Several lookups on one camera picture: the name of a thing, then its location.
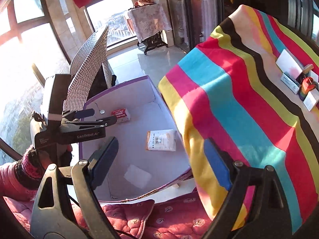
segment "white packet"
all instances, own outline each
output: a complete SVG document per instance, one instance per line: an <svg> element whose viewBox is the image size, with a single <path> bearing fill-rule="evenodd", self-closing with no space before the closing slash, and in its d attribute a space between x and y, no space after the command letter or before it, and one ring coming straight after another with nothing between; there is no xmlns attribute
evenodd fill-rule
<svg viewBox="0 0 319 239"><path fill-rule="evenodd" d="M176 130L155 130L147 132L147 150L176 151Z"/></svg>

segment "red and white box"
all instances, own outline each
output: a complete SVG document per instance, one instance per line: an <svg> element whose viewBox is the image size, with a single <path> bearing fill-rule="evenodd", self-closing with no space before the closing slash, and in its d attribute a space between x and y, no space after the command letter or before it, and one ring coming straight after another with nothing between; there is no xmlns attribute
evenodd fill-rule
<svg viewBox="0 0 319 239"><path fill-rule="evenodd" d="M112 111L111 115L116 116L116 118L117 118L116 123L125 122L127 120L130 120L130 118L131 118L127 109L119 109L119 110Z"/></svg>

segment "red knit sleeve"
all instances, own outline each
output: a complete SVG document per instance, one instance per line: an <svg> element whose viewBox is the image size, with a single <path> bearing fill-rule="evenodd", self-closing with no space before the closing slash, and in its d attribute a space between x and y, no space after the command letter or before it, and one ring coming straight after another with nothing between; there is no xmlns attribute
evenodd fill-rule
<svg viewBox="0 0 319 239"><path fill-rule="evenodd" d="M18 201L29 201L37 190L28 190L18 181L15 169L17 162L0 166L0 194Z"/></svg>

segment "white curtain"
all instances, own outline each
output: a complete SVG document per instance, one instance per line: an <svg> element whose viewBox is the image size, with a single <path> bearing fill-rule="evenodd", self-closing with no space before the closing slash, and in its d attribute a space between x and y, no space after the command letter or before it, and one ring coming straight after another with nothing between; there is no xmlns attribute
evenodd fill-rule
<svg viewBox="0 0 319 239"><path fill-rule="evenodd" d="M217 26L217 0L202 0L202 24L206 40Z"/></svg>

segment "pink cushion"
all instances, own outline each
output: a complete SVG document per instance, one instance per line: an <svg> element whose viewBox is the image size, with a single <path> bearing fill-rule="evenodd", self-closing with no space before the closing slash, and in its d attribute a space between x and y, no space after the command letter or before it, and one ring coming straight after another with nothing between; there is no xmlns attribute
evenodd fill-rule
<svg viewBox="0 0 319 239"><path fill-rule="evenodd" d="M154 200L149 199L135 204L104 205L102 209L114 229L127 232L136 238L141 238L145 228L145 222L152 212ZM88 229L82 217L80 208L72 205L78 224ZM121 238L129 239L127 235L120 235Z"/></svg>
<svg viewBox="0 0 319 239"><path fill-rule="evenodd" d="M16 219L29 232L33 201L20 202L7 197L3 198L5 202L8 204L8 207L10 208Z"/></svg>
<svg viewBox="0 0 319 239"><path fill-rule="evenodd" d="M195 191L155 204L142 239L200 239L210 223Z"/></svg>

